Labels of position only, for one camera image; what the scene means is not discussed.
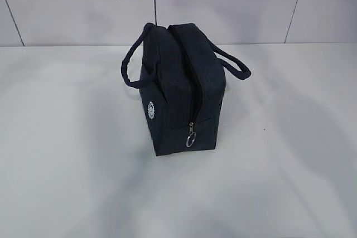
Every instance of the fabric handle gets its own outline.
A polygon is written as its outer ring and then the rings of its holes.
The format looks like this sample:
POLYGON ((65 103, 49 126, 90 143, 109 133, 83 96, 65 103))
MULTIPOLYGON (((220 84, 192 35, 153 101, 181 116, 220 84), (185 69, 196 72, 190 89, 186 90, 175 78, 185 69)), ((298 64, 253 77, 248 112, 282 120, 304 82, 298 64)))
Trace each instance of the fabric handle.
POLYGON ((240 80, 245 80, 248 77, 252 75, 252 72, 246 67, 244 63, 242 63, 240 60, 238 60, 236 57, 233 57, 232 55, 229 55, 228 53, 224 52, 220 48, 218 48, 215 44, 213 44, 210 40, 208 40, 211 48, 213 49, 214 52, 218 53, 219 55, 231 60, 235 64, 238 65, 238 67, 241 69, 241 71, 238 71, 236 68, 234 68, 231 64, 226 62, 225 60, 219 59, 219 62, 223 67, 225 67, 232 75, 234 75, 236 78, 240 80))
POLYGON ((142 32, 142 34, 139 36, 138 40, 134 43, 134 45, 131 47, 131 49, 129 50, 129 52, 127 53, 127 55, 125 56, 123 62, 122 62, 122 76, 123 76, 123 80, 125 82, 125 84, 127 86, 130 86, 132 88, 135 89, 141 89, 147 85, 149 85, 151 82, 153 82, 156 79, 156 66, 158 61, 156 61, 155 65, 154 65, 154 69, 152 71, 152 73, 145 79, 142 80, 138 80, 135 82, 131 82, 128 76, 128 64, 130 62, 130 58, 133 56, 135 50, 138 48, 138 46, 144 41, 145 37, 147 36, 147 34, 149 33, 149 31, 151 30, 153 24, 152 23, 148 23, 145 25, 144 27, 144 31, 142 32))

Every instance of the insulated bag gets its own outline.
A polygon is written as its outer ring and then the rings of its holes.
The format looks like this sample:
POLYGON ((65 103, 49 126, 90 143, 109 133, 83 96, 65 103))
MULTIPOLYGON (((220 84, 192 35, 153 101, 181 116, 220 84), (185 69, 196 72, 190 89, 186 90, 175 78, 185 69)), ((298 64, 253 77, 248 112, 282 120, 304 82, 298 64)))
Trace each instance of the insulated bag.
POLYGON ((193 23, 168 29, 145 25, 123 60, 122 76, 128 86, 140 90, 156 156, 215 149, 226 87, 223 67, 240 80, 251 75, 241 61, 216 47, 193 23), (128 64, 142 42, 140 80, 132 82, 128 64))

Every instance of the zipper ring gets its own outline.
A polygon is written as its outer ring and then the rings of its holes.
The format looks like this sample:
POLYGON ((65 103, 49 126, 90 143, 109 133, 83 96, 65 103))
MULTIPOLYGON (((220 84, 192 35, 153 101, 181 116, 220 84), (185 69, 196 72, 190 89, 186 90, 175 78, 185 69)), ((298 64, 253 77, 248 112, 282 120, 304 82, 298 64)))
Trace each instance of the zipper ring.
POLYGON ((190 133, 190 135, 187 137, 186 147, 190 148, 192 145, 194 145, 195 140, 196 140, 196 132, 190 133))

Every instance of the metal ring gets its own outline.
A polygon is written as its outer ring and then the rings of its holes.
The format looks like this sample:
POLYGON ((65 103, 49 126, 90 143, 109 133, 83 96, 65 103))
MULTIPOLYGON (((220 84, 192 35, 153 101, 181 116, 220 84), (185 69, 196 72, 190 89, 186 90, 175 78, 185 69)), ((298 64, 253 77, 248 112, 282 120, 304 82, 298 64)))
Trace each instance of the metal ring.
POLYGON ((187 137, 187 141, 186 141, 186 147, 190 148, 196 139, 196 132, 192 132, 190 133, 190 135, 187 137))

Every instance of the zipper pull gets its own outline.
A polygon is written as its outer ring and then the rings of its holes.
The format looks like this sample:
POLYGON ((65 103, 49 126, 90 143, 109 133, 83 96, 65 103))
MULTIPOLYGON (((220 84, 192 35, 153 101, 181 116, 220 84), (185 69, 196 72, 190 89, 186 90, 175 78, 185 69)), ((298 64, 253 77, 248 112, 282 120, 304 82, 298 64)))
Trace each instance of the zipper pull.
POLYGON ((188 148, 190 148, 194 144, 196 139, 196 132, 194 132, 194 124, 190 123, 189 126, 190 126, 190 134, 187 137, 187 141, 186 141, 186 147, 188 148))
POLYGON ((190 134, 194 132, 194 124, 190 123, 190 134))

